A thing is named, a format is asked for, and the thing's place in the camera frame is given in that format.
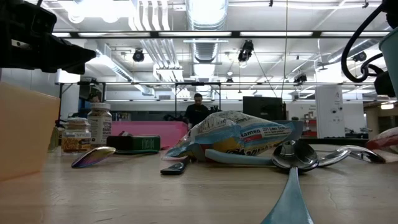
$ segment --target man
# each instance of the man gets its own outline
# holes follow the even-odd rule
[[[185,117],[189,120],[190,128],[201,123],[209,115],[209,109],[201,103],[203,99],[202,95],[197,93],[193,98],[195,99],[195,104],[189,105],[185,112]]]

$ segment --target wooden table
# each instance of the wooden table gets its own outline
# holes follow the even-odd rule
[[[71,169],[76,156],[51,153],[42,173],[0,183],[0,223],[260,223],[287,180],[272,167],[211,164],[162,177],[173,162],[161,157],[112,156]],[[398,164],[347,158],[301,175],[300,184],[316,224],[398,222]]]

